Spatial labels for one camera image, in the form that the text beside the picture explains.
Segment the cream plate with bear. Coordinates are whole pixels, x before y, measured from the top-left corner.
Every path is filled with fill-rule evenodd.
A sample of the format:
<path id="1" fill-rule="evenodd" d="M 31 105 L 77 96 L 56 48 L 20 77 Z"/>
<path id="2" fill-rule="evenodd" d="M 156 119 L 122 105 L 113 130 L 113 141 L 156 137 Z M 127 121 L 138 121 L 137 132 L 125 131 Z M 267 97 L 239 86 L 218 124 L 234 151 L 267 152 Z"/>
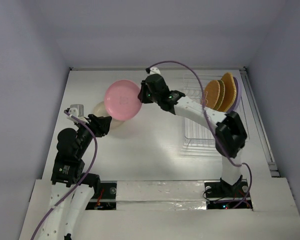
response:
<path id="1" fill-rule="evenodd" d="M 93 109 L 92 113 L 96 116 L 96 117 L 110 117 L 109 113 L 106 110 L 105 107 L 105 103 L 99 102 Z M 117 120 L 115 118 L 112 117 L 111 123 L 110 123 L 110 130 L 114 130 L 120 126 L 122 126 L 124 123 L 124 121 L 121 120 Z"/>

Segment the pink round plate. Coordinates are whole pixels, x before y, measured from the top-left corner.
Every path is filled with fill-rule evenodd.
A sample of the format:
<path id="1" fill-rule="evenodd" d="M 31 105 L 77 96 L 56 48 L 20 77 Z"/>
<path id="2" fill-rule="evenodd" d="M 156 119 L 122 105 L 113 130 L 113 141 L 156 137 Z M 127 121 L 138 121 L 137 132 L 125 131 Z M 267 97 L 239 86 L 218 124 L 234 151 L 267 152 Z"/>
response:
<path id="1" fill-rule="evenodd" d="M 141 110 L 138 99 L 140 87 L 131 80 L 114 82 L 105 92 L 104 105 L 107 113 L 118 121 L 132 119 Z"/>

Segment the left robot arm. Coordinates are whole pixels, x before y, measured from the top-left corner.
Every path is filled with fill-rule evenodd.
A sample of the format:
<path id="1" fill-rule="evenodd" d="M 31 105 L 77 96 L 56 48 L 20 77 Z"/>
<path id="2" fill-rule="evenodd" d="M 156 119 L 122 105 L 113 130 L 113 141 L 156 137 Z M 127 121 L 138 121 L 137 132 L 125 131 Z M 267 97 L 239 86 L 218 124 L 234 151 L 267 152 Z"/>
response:
<path id="1" fill-rule="evenodd" d="M 73 240 L 89 201 L 101 191 L 99 175 L 84 171 L 83 156 L 91 142 L 108 134 L 112 117 L 64 113 L 78 129 L 65 128 L 57 136 L 49 209 L 35 228 L 33 240 Z"/>

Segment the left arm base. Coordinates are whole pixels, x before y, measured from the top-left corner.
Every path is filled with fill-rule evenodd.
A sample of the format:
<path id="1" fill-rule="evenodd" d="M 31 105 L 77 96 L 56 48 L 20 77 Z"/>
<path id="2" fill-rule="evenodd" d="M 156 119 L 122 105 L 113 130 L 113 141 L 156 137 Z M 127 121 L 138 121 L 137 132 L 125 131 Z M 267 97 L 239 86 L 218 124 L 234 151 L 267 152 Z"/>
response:
<path id="1" fill-rule="evenodd" d="M 102 181 L 100 190 L 95 193 L 86 206 L 86 210 L 106 211 L 117 208 L 117 182 Z"/>

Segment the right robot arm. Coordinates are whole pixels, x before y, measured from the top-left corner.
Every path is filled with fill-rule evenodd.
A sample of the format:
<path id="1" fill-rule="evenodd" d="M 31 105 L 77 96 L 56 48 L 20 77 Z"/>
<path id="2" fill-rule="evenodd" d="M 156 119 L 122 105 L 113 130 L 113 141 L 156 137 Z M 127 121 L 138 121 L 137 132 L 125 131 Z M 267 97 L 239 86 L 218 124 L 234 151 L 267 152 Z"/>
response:
<path id="1" fill-rule="evenodd" d="M 222 155 L 220 190 L 232 196 L 242 180 L 241 150 L 247 132 L 239 114 L 219 112 L 191 100 L 178 90 L 170 90 L 160 74 L 151 74 L 141 81 L 138 99 L 143 104 L 156 103 L 163 111 L 189 119 L 210 130 L 215 138 L 215 148 Z"/>

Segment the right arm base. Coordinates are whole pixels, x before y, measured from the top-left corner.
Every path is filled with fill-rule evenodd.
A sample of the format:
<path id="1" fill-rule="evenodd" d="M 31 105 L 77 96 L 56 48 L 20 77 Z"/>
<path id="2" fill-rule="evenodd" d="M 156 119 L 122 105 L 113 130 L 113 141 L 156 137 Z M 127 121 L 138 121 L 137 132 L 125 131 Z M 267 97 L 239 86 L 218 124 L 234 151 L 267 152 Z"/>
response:
<path id="1" fill-rule="evenodd" d="M 246 197 L 248 183 L 242 181 L 234 190 L 223 188 L 220 181 L 205 181 L 203 198 L 207 210 L 252 209 L 250 194 Z"/>

